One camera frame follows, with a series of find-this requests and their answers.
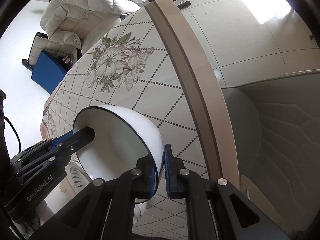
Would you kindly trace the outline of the blue leaf pattern plate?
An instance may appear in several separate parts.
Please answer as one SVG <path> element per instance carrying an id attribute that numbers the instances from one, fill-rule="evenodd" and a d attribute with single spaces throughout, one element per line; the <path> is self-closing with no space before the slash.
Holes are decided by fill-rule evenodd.
<path id="1" fill-rule="evenodd" d="M 75 193 L 79 193 L 92 181 L 76 160 L 71 160 L 65 170 L 67 172 L 67 180 Z"/>

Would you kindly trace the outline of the white bowl black rim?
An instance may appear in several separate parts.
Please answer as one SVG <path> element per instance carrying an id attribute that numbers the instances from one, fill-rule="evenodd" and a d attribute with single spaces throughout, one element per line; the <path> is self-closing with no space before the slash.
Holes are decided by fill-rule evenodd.
<path id="1" fill-rule="evenodd" d="M 85 127 L 94 129 L 95 139 L 76 155 L 91 179 L 117 179 L 136 168 L 138 159 L 149 157 L 156 168 L 156 193 L 163 169 L 163 142 L 153 122 L 128 108 L 103 105 L 86 107 L 77 114 L 73 132 Z M 152 197 L 148 194 L 136 202 Z"/>

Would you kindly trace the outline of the blue mat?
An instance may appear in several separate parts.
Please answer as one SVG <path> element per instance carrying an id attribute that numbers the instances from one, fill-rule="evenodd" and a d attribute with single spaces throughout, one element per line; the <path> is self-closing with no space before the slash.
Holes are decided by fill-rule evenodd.
<path id="1" fill-rule="evenodd" d="M 63 66 L 43 50 L 40 52 L 37 62 L 32 70 L 31 79 L 41 86 L 46 92 L 52 94 L 66 74 L 67 72 Z"/>

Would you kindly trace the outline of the floral checked tablecloth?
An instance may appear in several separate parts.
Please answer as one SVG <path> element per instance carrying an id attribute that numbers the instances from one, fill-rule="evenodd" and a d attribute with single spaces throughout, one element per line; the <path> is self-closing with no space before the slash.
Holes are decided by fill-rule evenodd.
<path id="1" fill-rule="evenodd" d="M 219 82 L 172 0 L 155 0 L 112 28 L 66 74 L 44 107 L 41 133 L 71 130 L 83 108 L 115 105 L 145 116 L 186 168 L 239 185 L 232 126 Z"/>

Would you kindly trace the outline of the cream padded chair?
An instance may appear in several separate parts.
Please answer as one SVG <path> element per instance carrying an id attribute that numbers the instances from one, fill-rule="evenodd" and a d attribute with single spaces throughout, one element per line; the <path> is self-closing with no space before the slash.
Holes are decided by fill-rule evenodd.
<path id="1" fill-rule="evenodd" d="M 319 71 L 222 89 L 240 190 L 290 239 L 319 239 Z"/>

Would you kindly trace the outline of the white puffer jacket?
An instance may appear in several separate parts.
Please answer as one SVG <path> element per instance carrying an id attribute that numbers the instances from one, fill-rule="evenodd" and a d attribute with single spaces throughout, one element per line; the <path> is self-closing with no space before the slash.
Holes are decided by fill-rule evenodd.
<path id="1" fill-rule="evenodd" d="M 146 0 L 50 0 L 40 22 L 48 39 L 87 51 Z"/>

